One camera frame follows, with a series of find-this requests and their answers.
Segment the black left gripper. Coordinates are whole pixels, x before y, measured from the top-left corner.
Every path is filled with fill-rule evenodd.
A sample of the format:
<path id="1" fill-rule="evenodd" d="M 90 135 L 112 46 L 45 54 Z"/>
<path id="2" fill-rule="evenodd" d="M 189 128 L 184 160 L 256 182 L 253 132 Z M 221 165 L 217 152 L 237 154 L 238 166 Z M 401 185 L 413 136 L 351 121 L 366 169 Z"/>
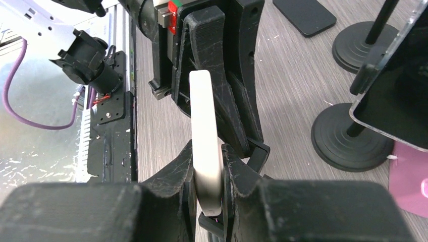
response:
<path id="1" fill-rule="evenodd" d="M 217 134 L 240 158 L 248 157 L 247 137 L 263 142 L 254 64 L 264 1 L 121 4 L 151 41 L 152 91 L 167 89 L 179 108 L 190 114 L 189 73 L 209 71 Z"/>

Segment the smartphone with clear case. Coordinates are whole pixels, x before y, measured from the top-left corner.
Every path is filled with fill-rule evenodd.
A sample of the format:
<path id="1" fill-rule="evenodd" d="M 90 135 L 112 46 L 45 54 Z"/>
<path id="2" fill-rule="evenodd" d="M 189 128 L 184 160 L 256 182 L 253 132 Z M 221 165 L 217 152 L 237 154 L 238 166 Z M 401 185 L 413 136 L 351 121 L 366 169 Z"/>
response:
<path id="1" fill-rule="evenodd" d="M 384 55 L 369 54 L 351 86 L 349 114 L 365 128 L 427 151 L 427 1 L 420 1 Z"/>

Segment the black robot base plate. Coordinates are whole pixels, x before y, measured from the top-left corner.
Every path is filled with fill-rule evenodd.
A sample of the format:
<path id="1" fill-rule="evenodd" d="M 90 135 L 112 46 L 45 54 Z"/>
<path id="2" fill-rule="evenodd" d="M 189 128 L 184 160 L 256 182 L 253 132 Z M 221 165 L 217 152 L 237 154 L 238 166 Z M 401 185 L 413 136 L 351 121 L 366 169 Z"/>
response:
<path id="1" fill-rule="evenodd" d="M 133 74 L 133 54 L 116 51 L 113 59 L 123 86 L 82 113 L 75 171 L 78 183 L 138 180 L 135 97 L 127 84 Z"/>

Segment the smartphone with cream case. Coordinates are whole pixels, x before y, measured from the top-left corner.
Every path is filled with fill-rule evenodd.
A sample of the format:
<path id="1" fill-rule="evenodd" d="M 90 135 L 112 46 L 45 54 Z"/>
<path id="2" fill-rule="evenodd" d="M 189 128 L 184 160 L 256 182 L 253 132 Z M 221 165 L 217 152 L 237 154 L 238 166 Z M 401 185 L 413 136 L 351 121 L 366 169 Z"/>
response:
<path id="1" fill-rule="evenodd" d="M 218 141 L 210 72 L 189 73 L 192 160 L 197 199 L 207 217 L 221 214 L 223 155 Z"/>

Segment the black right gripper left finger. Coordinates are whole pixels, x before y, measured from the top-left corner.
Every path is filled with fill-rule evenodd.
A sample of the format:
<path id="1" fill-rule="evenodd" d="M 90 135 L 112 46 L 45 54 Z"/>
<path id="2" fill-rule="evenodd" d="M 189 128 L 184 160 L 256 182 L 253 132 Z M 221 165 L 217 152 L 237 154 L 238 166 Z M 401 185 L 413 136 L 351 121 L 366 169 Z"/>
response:
<path id="1" fill-rule="evenodd" d="M 33 183 L 1 206 L 1 241 L 194 241 L 192 144 L 144 182 Z"/>

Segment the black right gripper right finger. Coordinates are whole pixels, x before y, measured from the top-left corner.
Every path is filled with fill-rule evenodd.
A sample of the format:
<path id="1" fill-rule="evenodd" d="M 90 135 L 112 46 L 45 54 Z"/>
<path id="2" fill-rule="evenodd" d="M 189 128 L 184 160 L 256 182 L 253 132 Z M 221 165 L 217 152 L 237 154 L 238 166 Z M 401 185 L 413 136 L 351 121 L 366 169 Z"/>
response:
<path id="1" fill-rule="evenodd" d="M 225 241 L 413 241 L 390 193 L 369 181 L 261 177 L 222 146 Z"/>

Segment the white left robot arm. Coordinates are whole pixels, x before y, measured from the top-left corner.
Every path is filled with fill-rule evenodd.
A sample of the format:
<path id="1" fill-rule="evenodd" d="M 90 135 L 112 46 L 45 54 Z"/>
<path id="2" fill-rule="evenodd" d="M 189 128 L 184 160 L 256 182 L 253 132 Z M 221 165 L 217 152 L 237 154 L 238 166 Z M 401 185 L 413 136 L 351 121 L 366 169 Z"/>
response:
<path id="1" fill-rule="evenodd" d="M 120 1 L 152 44 L 151 91 L 190 114 L 189 74 L 210 72 L 219 137 L 239 157 L 262 142 L 254 54 L 263 1 Z M 34 1 L 1 1 L 1 16 L 75 83 L 115 93 L 124 79 L 106 60 L 107 43 L 77 30 Z"/>

